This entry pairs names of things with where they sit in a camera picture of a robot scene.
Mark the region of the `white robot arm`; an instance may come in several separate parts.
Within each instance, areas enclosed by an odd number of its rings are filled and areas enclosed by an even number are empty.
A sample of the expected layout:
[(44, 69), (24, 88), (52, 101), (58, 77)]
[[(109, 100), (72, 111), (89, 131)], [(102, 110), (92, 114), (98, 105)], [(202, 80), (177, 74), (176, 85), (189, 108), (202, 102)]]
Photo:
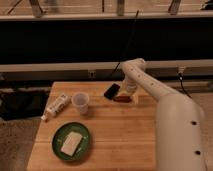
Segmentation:
[(156, 171), (207, 171), (201, 121), (203, 109), (190, 97), (145, 72), (142, 58), (122, 63), (129, 92), (141, 86), (156, 101)]

